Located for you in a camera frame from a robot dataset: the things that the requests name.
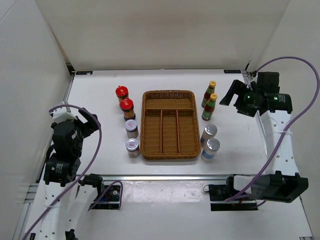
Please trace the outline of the silver lid bead jar front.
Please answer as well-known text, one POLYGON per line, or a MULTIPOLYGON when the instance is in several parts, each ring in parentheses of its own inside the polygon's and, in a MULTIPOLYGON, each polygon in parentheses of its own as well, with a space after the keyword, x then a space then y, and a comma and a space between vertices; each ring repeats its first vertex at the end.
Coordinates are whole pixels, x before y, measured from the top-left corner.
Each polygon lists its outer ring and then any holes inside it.
POLYGON ((220 149, 220 141, 216 138, 210 138, 204 143, 204 147, 201 152, 201 159, 203 161, 212 161, 216 153, 220 149))

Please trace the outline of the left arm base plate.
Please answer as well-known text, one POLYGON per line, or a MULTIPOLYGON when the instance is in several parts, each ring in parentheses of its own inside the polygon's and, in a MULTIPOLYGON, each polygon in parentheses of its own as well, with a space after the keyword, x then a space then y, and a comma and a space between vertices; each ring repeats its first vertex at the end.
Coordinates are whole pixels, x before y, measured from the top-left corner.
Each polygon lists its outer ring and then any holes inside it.
POLYGON ((120 180, 105 185, 103 192, 90 205, 89 210, 119 210, 122 206, 123 190, 124 185, 120 180))

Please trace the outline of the yellow cap sauce bottle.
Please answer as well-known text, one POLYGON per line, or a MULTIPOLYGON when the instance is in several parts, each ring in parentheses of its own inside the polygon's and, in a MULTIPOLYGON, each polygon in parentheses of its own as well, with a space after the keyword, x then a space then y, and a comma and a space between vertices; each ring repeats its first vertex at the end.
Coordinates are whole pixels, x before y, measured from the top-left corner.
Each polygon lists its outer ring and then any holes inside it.
POLYGON ((218 95, 215 93, 212 93, 206 102, 203 112, 202 112, 202 119, 205 121, 209 121, 212 118, 213 112, 216 107, 216 101, 218 99, 218 95))
POLYGON ((210 81, 205 93, 204 93, 204 96, 203 96, 203 99, 202 99, 202 103, 201 103, 201 106, 204 108, 207 101, 209 100, 211 94, 214 94, 215 93, 215 88, 216 88, 216 82, 215 81, 210 81))

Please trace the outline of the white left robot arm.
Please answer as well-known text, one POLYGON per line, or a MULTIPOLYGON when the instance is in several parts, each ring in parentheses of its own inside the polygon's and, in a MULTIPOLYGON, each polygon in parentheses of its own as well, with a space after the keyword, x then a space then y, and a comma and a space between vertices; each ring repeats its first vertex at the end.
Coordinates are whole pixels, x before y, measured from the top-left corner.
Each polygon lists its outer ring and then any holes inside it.
POLYGON ((77 229, 82 223, 94 200, 105 194, 103 179, 97 174, 87 175, 93 164, 89 162, 78 175, 81 165, 84 139, 94 132, 102 132, 95 114, 83 107, 63 103, 49 110, 53 119, 51 148, 44 166, 44 211, 23 236, 27 239, 32 230, 37 240, 75 240, 77 229))

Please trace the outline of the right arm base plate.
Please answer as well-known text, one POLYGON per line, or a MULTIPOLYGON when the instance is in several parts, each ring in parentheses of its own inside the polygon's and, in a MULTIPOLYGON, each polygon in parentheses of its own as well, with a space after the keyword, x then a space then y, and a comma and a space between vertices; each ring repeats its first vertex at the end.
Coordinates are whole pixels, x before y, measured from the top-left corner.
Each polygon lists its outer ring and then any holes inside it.
POLYGON ((227 189, 225 184, 207 184, 202 188, 203 193, 209 194, 210 210, 212 212, 239 212, 239 211, 257 211, 257 202, 248 194, 244 193, 231 201, 231 198, 237 192, 227 189))

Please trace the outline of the silver lid bead jar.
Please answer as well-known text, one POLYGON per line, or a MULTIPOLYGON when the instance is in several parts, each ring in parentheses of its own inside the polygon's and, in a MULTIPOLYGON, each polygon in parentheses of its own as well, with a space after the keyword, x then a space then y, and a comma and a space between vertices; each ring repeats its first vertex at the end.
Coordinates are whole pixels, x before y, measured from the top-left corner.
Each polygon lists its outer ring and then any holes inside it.
POLYGON ((202 132, 200 142, 203 147, 204 144, 211 138, 214 138, 218 132, 218 128, 214 124, 207 124, 202 132))
POLYGON ((220 149, 220 141, 216 138, 210 138, 204 143, 204 147, 201 152, 201 159, 203 161, 212 161, 216 153, 220 149))

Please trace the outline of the red lid jar front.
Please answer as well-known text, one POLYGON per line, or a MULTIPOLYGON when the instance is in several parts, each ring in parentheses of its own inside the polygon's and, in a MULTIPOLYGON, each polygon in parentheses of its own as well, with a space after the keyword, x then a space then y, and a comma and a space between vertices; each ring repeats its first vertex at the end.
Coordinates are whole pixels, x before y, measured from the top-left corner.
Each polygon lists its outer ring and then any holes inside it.
POLYGON ((120 102, 120 108, 123 111, 123 117, 126 121, 136 119, 136 114, 134 112, 134 102, 131 99, 123 99, 120 102))

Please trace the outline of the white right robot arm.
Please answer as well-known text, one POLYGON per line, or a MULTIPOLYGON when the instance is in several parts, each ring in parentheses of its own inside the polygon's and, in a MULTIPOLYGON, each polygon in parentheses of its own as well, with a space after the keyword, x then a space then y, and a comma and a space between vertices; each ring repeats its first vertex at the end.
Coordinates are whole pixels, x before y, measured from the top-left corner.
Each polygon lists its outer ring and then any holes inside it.
POLYGON ((301 177, 294 160, 290 122, 292 99, 281 93, 279 81, 257 80, 247 86, 235 79, 220 105, 228 106, 234 95, 238 113, 258 115, 264 131, 267 161, 256 176, 232 174, 223 187, 209 187, 215 201, 241 199, 291 203, 309 187, 309 180, 301 177))

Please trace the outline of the yellow cap sauce bottle front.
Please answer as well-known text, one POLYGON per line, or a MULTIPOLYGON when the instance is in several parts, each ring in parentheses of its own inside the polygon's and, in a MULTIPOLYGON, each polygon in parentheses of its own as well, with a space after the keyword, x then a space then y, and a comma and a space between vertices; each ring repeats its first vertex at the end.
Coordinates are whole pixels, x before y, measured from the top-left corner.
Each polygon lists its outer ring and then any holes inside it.
POLYGON ((202 119, 205 121, 209 121, 212 118, 213 112, 216 107, 216 101, 218 99, 218 95, 215 93, 212 93, 206 102, 203 112, 202 112, 202 119))

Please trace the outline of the red lid jar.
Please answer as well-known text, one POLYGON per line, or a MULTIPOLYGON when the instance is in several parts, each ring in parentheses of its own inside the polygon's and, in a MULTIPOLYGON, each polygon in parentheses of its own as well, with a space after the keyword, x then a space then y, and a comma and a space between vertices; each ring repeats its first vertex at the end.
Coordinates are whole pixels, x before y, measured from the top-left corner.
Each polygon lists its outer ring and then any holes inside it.
POLYGON ((119 104, 122 102, 122 100, 129 98, 129 90, 126 86, 123 85, 119 85, 116 88, 115 94, 118 98, 119 104))
POLYGON ((134 102, 131 99, 123 99, 120 102, 120 108, 123 111, 123 117, 126 121, 136 119, 136 114, 134 112, 134 102))

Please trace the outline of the white lid dark jar front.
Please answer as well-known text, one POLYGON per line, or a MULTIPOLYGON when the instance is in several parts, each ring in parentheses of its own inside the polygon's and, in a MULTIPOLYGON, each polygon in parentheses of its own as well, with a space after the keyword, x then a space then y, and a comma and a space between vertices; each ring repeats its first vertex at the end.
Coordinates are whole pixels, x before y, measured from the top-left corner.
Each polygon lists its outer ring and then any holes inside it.
POLYGON ((128 139, 127 142, 125 143, 125 147, 130 157, 135 158, 140 155, 140 147, 137 139, 135 138, 128 139))

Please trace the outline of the white lid dark jar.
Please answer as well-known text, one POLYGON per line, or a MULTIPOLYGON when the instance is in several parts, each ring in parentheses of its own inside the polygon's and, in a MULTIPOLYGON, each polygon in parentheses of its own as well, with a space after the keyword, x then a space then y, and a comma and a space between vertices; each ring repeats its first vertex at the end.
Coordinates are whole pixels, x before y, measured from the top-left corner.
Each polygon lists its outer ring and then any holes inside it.
POLYGON ((135 138, 128 139, 127 142, 125 143, 125 147, 130 157, 135 158, 140 155, 140 147, 137 139, 135 138))
POLYGON ((139 136, 138 124, 134 119, 129 119, 125 122, 125 130, 130 139, 139 136))

